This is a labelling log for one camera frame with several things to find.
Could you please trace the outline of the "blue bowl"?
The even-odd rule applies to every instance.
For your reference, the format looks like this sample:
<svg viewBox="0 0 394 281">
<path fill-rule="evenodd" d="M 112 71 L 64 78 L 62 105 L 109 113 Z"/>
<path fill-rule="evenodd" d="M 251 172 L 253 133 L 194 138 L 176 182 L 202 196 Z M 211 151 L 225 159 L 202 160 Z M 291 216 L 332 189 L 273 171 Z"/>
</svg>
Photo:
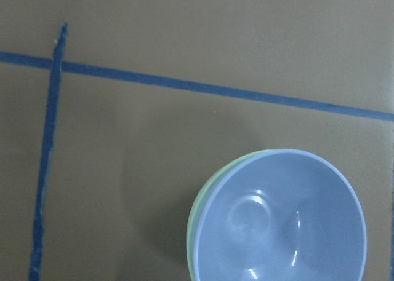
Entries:
<svg viewBox="0 0 394 281">
<path fill-rule="evenodd" d="M 363 210 L 328 161 L 272 149 L 221 176 L 196 227 L 196 280 L 361 280 Z"/>
</svg>

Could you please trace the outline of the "green bowl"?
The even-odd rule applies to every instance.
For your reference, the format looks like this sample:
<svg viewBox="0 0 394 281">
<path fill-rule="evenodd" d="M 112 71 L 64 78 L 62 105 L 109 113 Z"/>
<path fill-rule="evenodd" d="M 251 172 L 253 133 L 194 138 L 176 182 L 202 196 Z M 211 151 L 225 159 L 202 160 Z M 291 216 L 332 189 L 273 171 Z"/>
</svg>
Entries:
<svg viewBox="0 0 394 281">
<path fill-rule="evenodd" d="M 211 193 L 211 189 L 216 185 L 216 181 L 221 176 L 223 176 L 224 174 L 229 172 L 233 167 L 242 163 L 244 160 L 250 159 L 250 158 L 252 158 L 256 155 L 259 155 L 261 153 L 266 153 L 266 152 L 270 152 L 270 151 L 272 151 L 272 149 L 265 149 L 265 150 L 252 152 L 252 153 L 243 155 L 243 156 L 231 161 L 229 164 L 223 166 L 221 169 L 216 171 L 204 183 L 202 188 L 199 190 L 199 193 L 193 202 L 193 205 L 190 210 L 190 214 L 188 216 L 187 231 L 186 231 L 186 238 L 185 238 L 186 239 L 188 271 L 189 271 L 190 278 L 192 281 L 196 280 L 196 273 L 195 273 L 195 270 L 193 267 L 193 249 L 194 249 L 194 238 L 195 238 L 196 227 L 199 223 L 204 204 L 206 203 L 207 198 L 209 197 L 209 194 Z"/>
</svg>

